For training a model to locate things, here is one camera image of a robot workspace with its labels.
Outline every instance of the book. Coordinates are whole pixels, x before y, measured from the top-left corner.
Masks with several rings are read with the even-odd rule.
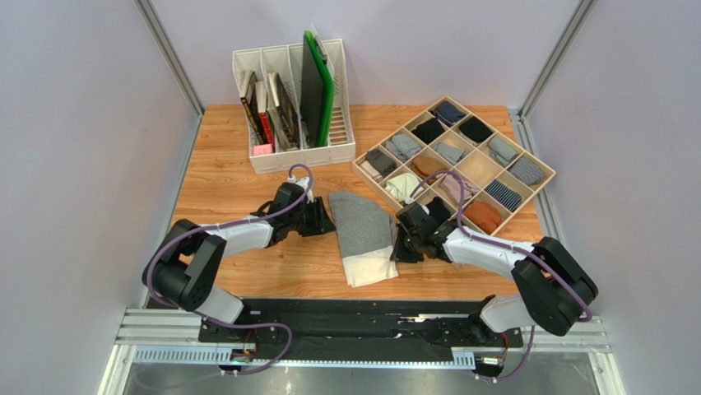
[[[267,89],[263,81],[256,82],[256,100],[258,102],[258,117],[261,119],[262,129],[265,132],[265,141],[272,145],[272,151],[276,152],[272,125],[270,124],[270,119],[267,117]]]
[[[270,72],[267,76],[274,104],[274,111],[277,113],[277,116],[280,117],[282,130],[290,144],[299,148],[301,147],[299,117],[297,116],[295,102],[292,101],[292,98],[287,93],[287,89],[285,89],[285,86],[282,84],[280,74],[277,72]]]
[[[257,105],[256,101],[256,82],[258,78],[253,70],[246,70],[241,73],[241,78],[239,79],[239,98],[241,99],[241,104],[244,106],[246,111],[246,116],[248,117],[248,122],[251,124],[253,133],[257,141],[257,145],[265,144],[265,137],[263,136],[263,130],[258,113],[253,111],[253,106]]]
[[[283,131],[282,121],[280,120],[280,115],[277,113],[277,109],[275,108],[275,102],[272,99],[272,95],[267,96],[267,115],[268,119],[271,121],[272,132],[277,138],[276,141],[279,143],[278,151],[296,151],[298,149],[297,145],[290,142],[290,139],[287,138],[287,135],[285,135],[285,132]]]

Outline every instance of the white wall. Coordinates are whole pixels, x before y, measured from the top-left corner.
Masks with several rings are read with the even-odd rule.
[[[131,1],[0,2],[0,392],[96,393],[196,119]]]
[[[519,106],[577,0],[153,0],[205,105],[238,103],[231,52],[302,42],[314,24],[346,46],[352,104]]]
[[[701,3],[598,2],[530,119],[630,394],[699,393]]]

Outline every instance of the brown sock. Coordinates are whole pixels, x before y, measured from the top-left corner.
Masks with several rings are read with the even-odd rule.
[[[494,233],[502,222],[496,208],[479,200],[473,202],[463,214],[488,235]]]
[[[417,156],[414,158],[413,165],[411,168],[422,178],[432,175],[439,170],[445,170],[445,166],[435,159],[431,159],[428,156]],[[429,184],[433,184],[436,179],[431,179]]]

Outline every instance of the wood grain surface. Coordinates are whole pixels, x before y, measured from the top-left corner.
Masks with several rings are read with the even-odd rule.
[[[467,107],[513,137],[505,107]],[[416,116],[424,106],[364,105],[350,107],[356,153],[367,151],[379,140]],[[231,221],[255,211],[275,196],[286,172],[255,174],[248,161],[248,138],[240,105],[210,105],[200,127],[195,149],[180,193],[175,220],[195,223]],[[330,192],[348,190],[390,208],[351,172],[351,163],[312,168],[314,196],[327,204]],[[530,202],[498,234],[505,239],[537,241],[542,237],[536,209]],[[438,260],[418,264],[398,263],[399,277],[370,286],[351,288],[341,265],[335,233],[300,238],[297,234],[269,249],[252,250],[225,259],[216,284],[234,295],[481,300],[487,295],[508,295],[515,285],[469,265]]]

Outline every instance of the red book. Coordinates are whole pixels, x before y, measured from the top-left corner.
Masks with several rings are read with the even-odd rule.
[[[275,152],[275,138],[272,134],[272,123],[267,115],[267,90],[265,82],[256,82],[256,100],[258,102],[258,116],[261,119],[261,125],[265,132],[266,143],[272,146],[272,151]]]

